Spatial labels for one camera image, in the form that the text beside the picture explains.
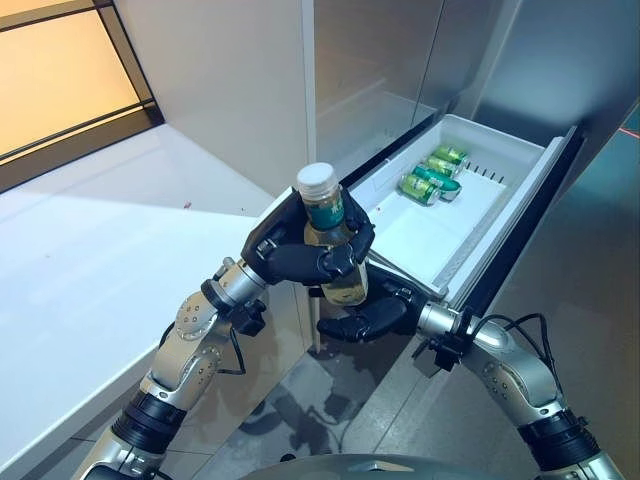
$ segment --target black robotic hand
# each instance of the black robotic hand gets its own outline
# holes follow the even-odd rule
[[[321,319],[318,330],[346,342],[367,342],[389,332],[413,335],[429,300],[423,289],[388,270],[367,265],[369,292],[363,304],[347,308],[349,316]]]
[[[350,274],[362,263],[373,243],[373,225],[366,212],[342,190],[347,227],[355,232],[334,248],[304,244],[307,214],[300,194],[293,190],[247,238],[242,258],[266,283],[291,280],[303,285],[330,283]]]
[[[312,286],[350,274],[364,261],[374,231],[366,212],[346,189],[342,190],[342,202],[347,227],[355,232],[349,243],[334,248],[305,245],[307,213],[300,194],[292,190],[249,234],[242,258],[271,285],[290,280]],[[348,308],[348,317],[320,320],[318,330],[347,342],[374,340],[391,331],[414,334],[428,300],[424,291],[373,265],[367,265],[367,274],[369,291],[365,302]]]

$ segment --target white countertop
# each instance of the white countertop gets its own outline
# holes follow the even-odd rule
[[[181,302],[237,257],[270,201],[167,125],[0,195],[3,480],[144,373]]]

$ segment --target white bottle cap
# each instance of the white bottle cap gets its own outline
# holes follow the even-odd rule
[[[338,187],[338,177],[328,163],[312,163],[298,172],[298,190],[305,200],[322,200]]]

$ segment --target window frame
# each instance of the window frame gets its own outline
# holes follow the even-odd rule
[[[79,158],[164,123],[113,0],[72,0],[0,17],[0,34],[34,23],[96,11],[138,102],[0,153],[0,193]],[[52,142],[20,155],[39,145]]]

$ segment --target white drawer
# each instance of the white drawer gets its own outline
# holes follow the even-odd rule
[[[571,132],[545,148],[446,115],[351,189],[376,225],[371,257],[451,304],[469,293],[541,189]],[[400,176],[446,143],[469,154],[452,202],[424,207],[398,193]]]

